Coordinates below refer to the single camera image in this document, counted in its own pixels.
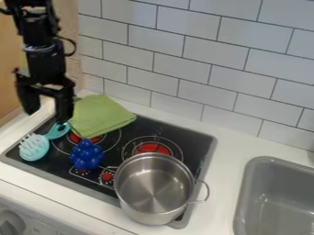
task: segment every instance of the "stovetop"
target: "stovetop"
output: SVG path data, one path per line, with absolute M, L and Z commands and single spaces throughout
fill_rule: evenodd
M 54 123 L 53 118 L 48 120 L 35 130 L 35 133 L 47 133 Z M 138 117 L 136 121 L 122 129 L 93 138 L 92 142 L 103 148 L 105 159 L 94 170 L 79 171 L 69 161 L 69 155 L 80 140 L 71 131 L 60 139 L 51 140 L 50 150 L 46 156 L 36 162 L 21 159 L 17 144 L 8 151 L 2 161 L 118 206 L 113 179 L 117 168 L 129 157 L 152 151 L 172 155 L 182 161 L 196 179 L 202 179 L 215 147 L 215 140 L 211 136 Z M 198 191 L 199 187 L 196 188 L 194 197 L 197 197 Z M 169 226 L 175 229 L 185 227 L 191 216 L 192 207 L 193 204 L 190 204 L 185 213 Z

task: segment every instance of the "red burner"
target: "red burner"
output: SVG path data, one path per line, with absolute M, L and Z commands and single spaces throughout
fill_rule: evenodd
M 73 143 L 79 143 L 82 140 L 80 137 L 75 135 L 73 132 L 70 133 L 69 138 L 70 138 L 70 141 L 72 141 Z M 94 138 L 91 138 L 91 141 L 93 143 L 97 143 L 101 140 L 101 138 L 102 138 L 102 136 L 94 137 Z
M 159 152 L 167 155 L 171 155 L 170 151 L 159 143 L 144 143 L 140 145 L 136 150 L 136 154 L 144 153 L 144 152 Z

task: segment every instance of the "pot rim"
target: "pot rim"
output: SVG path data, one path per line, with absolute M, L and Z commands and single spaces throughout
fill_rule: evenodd
M 182 168 L 183 171 L 186 172 L 187 176 L 190 178 L 191 180 L 191 185 L 192 185 L 192 188 L 191 188 L 191 192 L 190 192 L 190 195 L 189 197 L 187 198 L 187 200 L 178 208 L 176 209 L 173 209 L 173 210 L 169 210 L 169 211 L 165 211 L 165 212 L 157 212 L 157 213 L 153 213 L 153 212 L 142 212 L 142 211 L 139 211 L 138 209 L 136 209 L 135 207 L 133 207 L 132 205 L 130 205 L 128 202 L 126 202 L 121 194 L 118 192 L 118 190 L 116 189 L 115 187 L 115 192 L 118 196 L 118 199 L 123 202 L 125 205 L 127 205 L 128 207 L 130 207 L 131 209 L 135 210 L 136 212 L 139 212 L 139 213 L 144 213 L 146 215 L 168 215 L 168 214 L 173 214 L 173 213 L 176 213 L 178 212 L 179 210 L 182 210 L 183 208 L 185 208 L 187 206 L 187 204 L 189 203 L 191 197 L 192 197 L 192 194 L 194 193 L 194 188 L 195 188 L 195 178 L 194 176 L 192 175 L 190 169 L 188 169 L 188 167 L 182 163 L 181 161 L 177 160 L 175 157 L 173 156 L 170 156 L 170 155 L 167 155 L 167 154 L 163 154 L 163 153 L 159 153 L 159 152 L 145 152 L 145 153 L 140 153 L 140 154 L 137 154 L 137 155 L 134 155 L 132 157 L 130 157 L 129 159 L 127 159 L 126 161 L 124 161 L 117 169 L 117 172 L 116 172 L 116 177 L 114 179 L 114 185 L 117 185 L 118 184 L 118 178 L 121 174 L 121 172 L 123 171 L 123 169 L 128 166 L 129 164 L 131 164 L 132 162 L 135 162 L 137 160 L 140 160 L 140 159 L 145 159 L 147 157 L 161 157 L 161 158 L 164 158 L 164 159 L 167 159 L 167 160 L 171 160 L 173 161 L 174 163 L 178 164 L 180 168 Z

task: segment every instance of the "gray sink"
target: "gray sink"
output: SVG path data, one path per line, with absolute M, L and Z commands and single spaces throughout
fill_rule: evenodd
M 272 157 L 245 168 L 235 235 L 314 234 L 314 169 Z

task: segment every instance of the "green towel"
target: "green towel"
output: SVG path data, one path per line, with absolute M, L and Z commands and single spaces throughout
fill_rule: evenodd
M 120 129 L 136 119 L 123 106 L 105 95 L 89 95 L 78 100 L 70 120 L 72 131 L 81 138 L 93 137 Z

